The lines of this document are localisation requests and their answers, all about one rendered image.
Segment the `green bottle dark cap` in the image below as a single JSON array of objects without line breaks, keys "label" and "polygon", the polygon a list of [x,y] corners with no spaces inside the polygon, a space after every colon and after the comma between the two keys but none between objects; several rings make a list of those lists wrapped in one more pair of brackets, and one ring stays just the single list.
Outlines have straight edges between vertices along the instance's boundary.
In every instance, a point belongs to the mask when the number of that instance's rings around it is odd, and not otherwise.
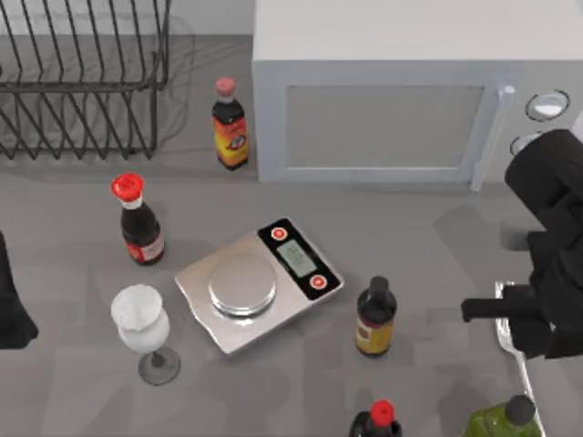
[{"label": "green bottle dark cap", "polygon": [[543,437],[534,402],[525,394],[470,414],[462,437]]}]

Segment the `dark bottle black cap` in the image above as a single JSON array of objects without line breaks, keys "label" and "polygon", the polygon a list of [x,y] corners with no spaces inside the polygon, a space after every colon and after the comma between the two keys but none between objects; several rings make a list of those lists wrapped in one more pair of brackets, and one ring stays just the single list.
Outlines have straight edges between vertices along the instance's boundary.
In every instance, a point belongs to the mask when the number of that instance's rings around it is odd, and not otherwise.
[{"label": "dark bottle black cap", "polygon": [[394,332],[397,300],[384,276],[370,279],[368,288],[356,301],[357,319],[354,344],[368,357],[380,357],[389,351]]}]

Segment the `round microwave knob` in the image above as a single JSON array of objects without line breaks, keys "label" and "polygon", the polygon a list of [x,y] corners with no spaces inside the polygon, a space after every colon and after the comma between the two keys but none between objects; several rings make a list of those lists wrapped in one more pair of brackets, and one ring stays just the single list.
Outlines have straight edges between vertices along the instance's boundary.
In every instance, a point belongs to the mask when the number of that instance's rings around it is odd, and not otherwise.
[{"label": "round microwave knob", "polygon": [[517,155],[521,150],[527,147],[532,141],[536,140],[542,135],[540,131],[516,137],[509,146],[509,151],[512,156]]},{"label": "round microwave knob", "polygon": [[528,118],[536,122],[547,122],[560,117],[569,107],[570,97],[561,90],[553,90],[532,96],[525,107]]}]

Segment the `dark bottle red cap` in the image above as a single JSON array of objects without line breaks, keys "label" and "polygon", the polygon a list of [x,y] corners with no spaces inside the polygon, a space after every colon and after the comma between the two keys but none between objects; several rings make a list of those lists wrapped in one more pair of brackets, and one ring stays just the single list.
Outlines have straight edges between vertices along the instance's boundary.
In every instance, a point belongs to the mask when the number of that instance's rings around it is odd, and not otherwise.
[{"label": "dark bottle red cap", "polygon": [[403,437],[403,427],[394,415],[394,406],[386,400],[376,401],[368,411],[354,417],[348,437]]}]

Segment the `pale microwave door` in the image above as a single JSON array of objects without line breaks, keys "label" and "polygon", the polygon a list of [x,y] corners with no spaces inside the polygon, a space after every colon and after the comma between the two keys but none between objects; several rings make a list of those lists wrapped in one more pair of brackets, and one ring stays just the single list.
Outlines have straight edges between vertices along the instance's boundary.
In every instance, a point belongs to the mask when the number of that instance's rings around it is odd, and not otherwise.
[{"label": "pale microwave door", "polygon": [[252,66],[262,182],[467,183],[500,103],[484,63]]}]

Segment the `silver kitchen scale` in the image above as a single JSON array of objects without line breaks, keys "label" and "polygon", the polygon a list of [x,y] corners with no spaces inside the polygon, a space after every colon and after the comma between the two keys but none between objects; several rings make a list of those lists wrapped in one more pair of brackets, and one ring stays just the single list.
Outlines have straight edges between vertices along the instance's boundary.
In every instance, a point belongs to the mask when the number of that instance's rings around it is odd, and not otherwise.
[{"label": "silver kitchen scale", "polygon": [[175,282],[193,317],[227,356],[344,286],[337,269],[287,217],[188,265]]}]

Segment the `pale microwave oven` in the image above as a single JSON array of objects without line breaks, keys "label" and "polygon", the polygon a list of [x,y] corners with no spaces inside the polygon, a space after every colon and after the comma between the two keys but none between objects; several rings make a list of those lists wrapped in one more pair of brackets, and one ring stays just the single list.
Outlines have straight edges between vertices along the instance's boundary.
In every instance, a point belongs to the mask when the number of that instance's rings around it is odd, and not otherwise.
[{"label": "pale microwave oven", "polygon": [[[500,76],[500,110],[473,178],[502,180],[519,136],[583,134],[583,0],[256,0],[252,65],[268,61],[484,63]],[[528,100],[561,90],[558,118],[527,117]]]}]

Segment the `dark bottle pink cap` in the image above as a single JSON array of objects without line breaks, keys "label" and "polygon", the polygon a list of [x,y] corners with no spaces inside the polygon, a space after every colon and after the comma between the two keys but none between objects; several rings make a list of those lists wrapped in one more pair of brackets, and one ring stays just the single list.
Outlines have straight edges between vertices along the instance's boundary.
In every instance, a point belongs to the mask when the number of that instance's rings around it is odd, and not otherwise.
[{"label": "dark bottle pink cap", "polygon": [[218,78],[215,82],[216,101],[211,110],[217,157],[229,170],[245,165],[249,157],[245,111],[234,92],[235,81],[232,77]]}]

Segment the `white wine glass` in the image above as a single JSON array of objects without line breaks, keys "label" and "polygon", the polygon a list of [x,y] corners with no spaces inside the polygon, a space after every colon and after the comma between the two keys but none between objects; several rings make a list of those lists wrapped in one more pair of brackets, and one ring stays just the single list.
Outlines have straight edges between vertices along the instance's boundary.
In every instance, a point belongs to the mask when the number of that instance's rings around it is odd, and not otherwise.
[{"label": "white wine glass", "polygon": [[181,369],[179,354],[167,345],[170,323],[161,294],[146,284],[121,290],[110,305],[121,341],[140,355],[138,373],[152,386],[174,381]]}]

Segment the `dark bottle red label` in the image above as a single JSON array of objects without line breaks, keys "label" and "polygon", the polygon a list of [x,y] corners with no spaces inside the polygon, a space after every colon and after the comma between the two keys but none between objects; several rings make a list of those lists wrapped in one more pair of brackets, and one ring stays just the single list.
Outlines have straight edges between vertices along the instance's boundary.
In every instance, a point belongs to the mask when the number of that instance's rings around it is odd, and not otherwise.
[{"label": "dark bottle red label", "polygon": [[165,252],[165,239],[158,218],[143,199],[143,179],[136,173],[113,178],[110,191],[122,206],[120,227],[128,255],[141,266],[158,263]]}]

